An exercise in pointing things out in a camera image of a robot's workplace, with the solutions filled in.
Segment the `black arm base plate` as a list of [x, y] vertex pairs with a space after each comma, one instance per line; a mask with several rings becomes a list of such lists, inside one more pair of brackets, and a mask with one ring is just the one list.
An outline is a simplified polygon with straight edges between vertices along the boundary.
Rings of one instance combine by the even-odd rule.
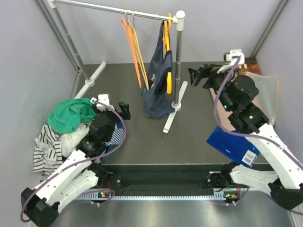
[[223, 164], [103, 164], [97, 188], [113, 189], [118, 196], [212, 195], [244, 186], [225, 183]]

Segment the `navy blue tank top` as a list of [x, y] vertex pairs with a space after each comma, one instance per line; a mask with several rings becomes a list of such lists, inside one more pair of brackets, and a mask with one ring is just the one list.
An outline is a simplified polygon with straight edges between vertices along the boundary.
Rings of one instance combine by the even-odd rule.
[[160, 25], [159, 36], [154, 54], [147, 70], [150, 90], [143, 86], [141, 98], [147, 117], [161, 119], [174, 112], [167, 101], [167, 74], [172, 72], [172, 51], [164, 52], [163, 45], [164, 22]]

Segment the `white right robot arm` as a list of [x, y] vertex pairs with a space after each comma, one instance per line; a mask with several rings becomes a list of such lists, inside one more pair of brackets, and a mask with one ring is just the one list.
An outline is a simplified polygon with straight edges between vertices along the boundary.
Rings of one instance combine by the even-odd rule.
[[191, 85], [197, 86], [201, 79], [207, 81], [205, 89], [216, 93], [215, 102], [221, 102], [227, 112], [230, 131], [220, 123], [225, 133], [245, 138], [268, 161], [272, 171], [254, 170], [249, 164], [231, 162], [221, 171], [221, 182], [226, 187], [243, 184], [264, 192], [280, 207], [292, 210], [303, 202], [303, 165], [292, 155], [274, 131], [266, 115], [252, 100], [257, 96], [253, 79], [247, 75], [234, 76], [235, 67], [226, 72], [214, 70], [214, 65], [202, 65], [188, 69]]

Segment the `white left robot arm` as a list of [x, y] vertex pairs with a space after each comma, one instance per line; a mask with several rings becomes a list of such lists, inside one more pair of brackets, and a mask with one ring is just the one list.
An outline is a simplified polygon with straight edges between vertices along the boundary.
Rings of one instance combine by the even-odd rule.
[[120, 102], [120, 112], [101, 99], [92, 98], [96, 112], [88, 134], [55, 171], [33, 189], [21, 193], [20, 220], [49, 227], [62, 211], [90, 189], [107, 183], [107, 171], [100, 160], [120, 149], [126, 140], [125, 121], [130, 120], [129, 104]]

